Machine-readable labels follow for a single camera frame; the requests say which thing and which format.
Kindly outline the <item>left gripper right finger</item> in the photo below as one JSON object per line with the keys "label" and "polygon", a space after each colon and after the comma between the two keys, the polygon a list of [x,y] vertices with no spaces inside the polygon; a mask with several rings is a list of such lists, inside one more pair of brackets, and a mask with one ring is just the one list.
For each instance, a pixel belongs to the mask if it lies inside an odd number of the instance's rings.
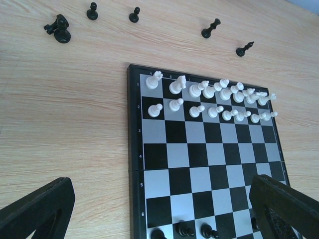
{"label": "left gripper right finger", "polygon": [[255,175],[249,199],[265,239],[319,237],[319,202],[268,175]]}

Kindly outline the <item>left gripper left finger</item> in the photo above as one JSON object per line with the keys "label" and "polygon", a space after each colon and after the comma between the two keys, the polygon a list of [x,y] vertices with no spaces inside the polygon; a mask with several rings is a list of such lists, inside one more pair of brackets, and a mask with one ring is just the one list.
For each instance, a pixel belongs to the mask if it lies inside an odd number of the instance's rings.
{"label": "left gripper left finger", "polygon": [[71,179],[57,178],[0,210],[0,237],[63,239],[74,203]]}

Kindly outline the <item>black folding chess board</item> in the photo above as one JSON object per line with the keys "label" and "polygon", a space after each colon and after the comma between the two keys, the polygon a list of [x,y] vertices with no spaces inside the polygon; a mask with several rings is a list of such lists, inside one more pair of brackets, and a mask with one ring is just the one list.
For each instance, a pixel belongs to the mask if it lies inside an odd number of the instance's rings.
{"label": "black folding chess board", "polygon": [[[223,106],[259,115],[271,113],[272,104],[224,101],[218,94],[193,98],[187,88],[174,95],[169,86],[180,72],[170,70],[162,70],[151,90],[146,79],[155,71],[133,64],[127,69],[131,238],[149,239],[159,228],[177,239],[175,225],[185,221],[197,239],[202,224],[222,239],[260,239],[249,200],[253,177],[266,174],[289,183],[275,119],[226,121],[207,112],[192,118],[189,109]],[[180,109],[171,111],[170,101],[179,98]],[[148,108],[156,104],[163,109],[153,118]]]}

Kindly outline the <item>black king piece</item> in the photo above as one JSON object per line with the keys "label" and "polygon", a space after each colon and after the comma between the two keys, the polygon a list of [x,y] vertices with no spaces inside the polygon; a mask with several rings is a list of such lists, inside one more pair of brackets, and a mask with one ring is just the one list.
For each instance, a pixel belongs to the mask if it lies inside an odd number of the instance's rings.
{"label": "black king piece", "polygon": [[251,48],[254,44],[254,41],[252,42],[249,42],[247,45],[245,45],[244,47],[238,47],[236,49],[236,54],[239,56],[239,57],[243,57],[245,55],[245,52],[246,50],[248,50],[249,48]]}

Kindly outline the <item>black rook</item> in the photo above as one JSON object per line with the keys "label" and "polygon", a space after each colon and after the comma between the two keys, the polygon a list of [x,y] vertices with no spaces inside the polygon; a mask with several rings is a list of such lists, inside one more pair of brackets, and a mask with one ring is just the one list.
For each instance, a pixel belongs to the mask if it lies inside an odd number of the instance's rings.
{"label": "black rook", "polygon": [[47,24],[44,26],[44,29],[49,35],[54,34],[54,37],[58,42],[68,43],[71,39],[71,34],[67,30],[68,27],[69,23],[66,18],[63,15],[58,14],[55,22],[51,25]]}

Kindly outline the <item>black queen piece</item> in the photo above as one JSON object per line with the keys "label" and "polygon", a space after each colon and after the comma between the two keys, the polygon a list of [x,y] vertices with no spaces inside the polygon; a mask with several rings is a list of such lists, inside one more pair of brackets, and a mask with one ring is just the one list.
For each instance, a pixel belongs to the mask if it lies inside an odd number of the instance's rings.
{"label": "black queen piece", "polygon": [[215,30],[216,27],[220,24],[221,24],[221,21],[218,18],[216,18],[215,21],[210,24],[209,28],[205,28],[201,31],[202,37],[208,39],[211,36],[212,30]]}

